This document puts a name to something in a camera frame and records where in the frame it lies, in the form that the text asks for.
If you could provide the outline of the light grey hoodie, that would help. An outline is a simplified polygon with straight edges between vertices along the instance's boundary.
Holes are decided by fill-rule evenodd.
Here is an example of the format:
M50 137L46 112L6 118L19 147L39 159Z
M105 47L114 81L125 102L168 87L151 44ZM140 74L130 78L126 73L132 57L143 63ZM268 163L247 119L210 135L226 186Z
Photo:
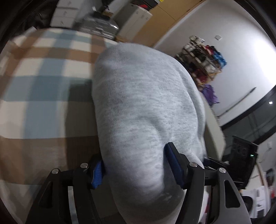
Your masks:
M202 164L205 114L200 93L173 57L134 43L102 52L92 98L101 155L126 223L175 223L185 192L164 158L173 142Z

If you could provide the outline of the white washing machine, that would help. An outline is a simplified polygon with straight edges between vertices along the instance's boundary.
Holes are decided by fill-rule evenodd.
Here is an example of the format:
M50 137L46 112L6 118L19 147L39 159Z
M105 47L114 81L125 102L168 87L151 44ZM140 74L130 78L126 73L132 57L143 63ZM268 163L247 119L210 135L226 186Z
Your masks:
M265 186L252 190L241 190L242 199L251 219L263 218L270 209L270 202Z

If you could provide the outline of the black framed glass door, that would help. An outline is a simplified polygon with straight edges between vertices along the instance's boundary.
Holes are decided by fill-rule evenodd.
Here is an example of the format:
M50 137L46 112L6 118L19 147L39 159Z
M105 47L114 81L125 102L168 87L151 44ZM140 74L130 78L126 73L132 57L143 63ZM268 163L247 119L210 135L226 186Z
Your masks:
M226 146L233 137L248 140L257 145L275 133L275 87L251 108L221 127Z

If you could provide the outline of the long grey pole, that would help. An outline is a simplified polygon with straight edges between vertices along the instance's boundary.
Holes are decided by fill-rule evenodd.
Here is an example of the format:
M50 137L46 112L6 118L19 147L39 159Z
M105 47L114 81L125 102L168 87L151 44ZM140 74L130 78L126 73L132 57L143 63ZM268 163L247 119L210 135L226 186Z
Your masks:
M257 87L253 87L251 90L247 91L246 94L244 94L239 100L237 100L235 103L230 105L228 108L226 108L222 113L217 115L218 118L224 116L227 114L230 110L232 110L234 107L236 107L238 104L240 104L244 99L246 99L251 93L255 91Z

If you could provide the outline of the purple bag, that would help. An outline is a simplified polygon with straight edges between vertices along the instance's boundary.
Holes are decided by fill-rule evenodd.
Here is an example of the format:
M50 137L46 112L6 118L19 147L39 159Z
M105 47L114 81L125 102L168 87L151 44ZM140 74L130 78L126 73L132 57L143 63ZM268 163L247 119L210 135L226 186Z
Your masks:
M209 106L212 107L214 104L219 104L218 97L210 84L205 84L201 90L201 93L204 95Z

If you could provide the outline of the checkered bed sheet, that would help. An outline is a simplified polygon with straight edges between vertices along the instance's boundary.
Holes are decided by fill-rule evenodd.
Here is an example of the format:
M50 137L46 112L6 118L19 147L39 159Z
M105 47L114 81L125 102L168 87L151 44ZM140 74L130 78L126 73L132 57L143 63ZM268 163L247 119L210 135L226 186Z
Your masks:
M1 199L24 223L52 169L74 169L99 151L93 67L115 42L48 28L11 45L1 63Z

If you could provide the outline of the bamboo shoe rack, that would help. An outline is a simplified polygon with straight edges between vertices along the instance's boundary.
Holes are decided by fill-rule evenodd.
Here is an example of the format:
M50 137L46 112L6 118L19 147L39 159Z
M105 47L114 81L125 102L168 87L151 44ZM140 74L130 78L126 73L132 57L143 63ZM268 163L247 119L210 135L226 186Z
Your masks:
M189 42L174 56L198 87L213 81L227 65L222 54L214 46L206 45L204 42L202 38L192 35Z

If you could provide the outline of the wooden door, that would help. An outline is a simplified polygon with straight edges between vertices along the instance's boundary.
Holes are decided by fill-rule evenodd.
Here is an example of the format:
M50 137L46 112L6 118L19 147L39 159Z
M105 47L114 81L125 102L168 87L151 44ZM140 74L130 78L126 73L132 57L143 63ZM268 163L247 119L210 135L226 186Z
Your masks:
M150 10L152 17L132 42L153 47L167 31L198 7L202 0L165 0Z

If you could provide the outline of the silver lying suitcase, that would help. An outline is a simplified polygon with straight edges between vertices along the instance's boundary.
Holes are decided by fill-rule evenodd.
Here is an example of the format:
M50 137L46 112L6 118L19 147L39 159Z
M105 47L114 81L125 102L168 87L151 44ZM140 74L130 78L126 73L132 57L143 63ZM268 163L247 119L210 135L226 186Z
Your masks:
M119 26L109 16L94 12L76 22L73 29L113 40L119 31Z

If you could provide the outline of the stacked shoe boxes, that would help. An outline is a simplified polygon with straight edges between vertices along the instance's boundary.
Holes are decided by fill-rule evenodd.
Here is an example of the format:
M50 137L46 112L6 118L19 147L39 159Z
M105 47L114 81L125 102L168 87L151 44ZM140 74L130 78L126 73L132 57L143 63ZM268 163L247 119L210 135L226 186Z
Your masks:
M160 0L132 0L131 4L138 5L139 7L149 11L155 8L158 4L163 1Z

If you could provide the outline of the white drawer desk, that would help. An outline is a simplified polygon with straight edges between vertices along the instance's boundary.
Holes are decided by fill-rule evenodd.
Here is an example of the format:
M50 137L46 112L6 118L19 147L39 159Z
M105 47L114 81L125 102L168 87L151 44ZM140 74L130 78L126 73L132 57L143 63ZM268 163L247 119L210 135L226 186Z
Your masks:
M51 19L50 26L71 28L82 3L83 0L60 0Z

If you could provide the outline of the wall switch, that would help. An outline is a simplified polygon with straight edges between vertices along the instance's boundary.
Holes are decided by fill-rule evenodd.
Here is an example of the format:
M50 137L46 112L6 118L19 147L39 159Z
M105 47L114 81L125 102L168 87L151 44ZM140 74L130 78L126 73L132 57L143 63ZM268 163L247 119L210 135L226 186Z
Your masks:
M222 37L220 35L217 35L217 36L215 36L215 39L220 41L222 39Z

